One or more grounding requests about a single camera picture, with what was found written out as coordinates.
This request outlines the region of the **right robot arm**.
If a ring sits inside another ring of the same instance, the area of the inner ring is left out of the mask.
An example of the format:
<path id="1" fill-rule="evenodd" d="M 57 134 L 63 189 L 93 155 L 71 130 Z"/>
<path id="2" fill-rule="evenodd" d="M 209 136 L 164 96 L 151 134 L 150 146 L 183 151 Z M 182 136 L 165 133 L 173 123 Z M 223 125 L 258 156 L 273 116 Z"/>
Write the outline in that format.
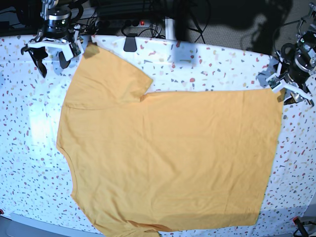
<path id="1" fill-rule="evenodd" d="M 83 15 L 83 0 L 43 0 L 40 17 L 43 25 L 21 53 L 28 52 L 40 75 L 45 78 L 47 69 L 42 63 L 48 57 L 46 48 L 59 50 L 60 67 L 65 69 L 71 60 L 83 54 L 80 25 L 76 22 Z"/>

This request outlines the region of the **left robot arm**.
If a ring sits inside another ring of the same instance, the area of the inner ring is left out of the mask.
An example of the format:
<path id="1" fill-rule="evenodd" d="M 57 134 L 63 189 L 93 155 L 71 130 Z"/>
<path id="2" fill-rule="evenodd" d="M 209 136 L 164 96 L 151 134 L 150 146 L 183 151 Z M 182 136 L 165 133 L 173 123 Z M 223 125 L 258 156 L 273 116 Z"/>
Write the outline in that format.
<path id="1" fill-rule="evenodd" d="M 296 42 L 286 43 L 280 50 L 273 42 L 275 72 L 266 78 L 266 82 L 274 93 L 285 90 L 284 105 L 297 104 L 302 101 L 313 107 L 315 97 L 309 90 L 307 81 L 316 73 L 316 4 L 309 3 L 309 12 L 299 20 L 284 23 L 273 33 L 291 24 L 297 24 Z"/>

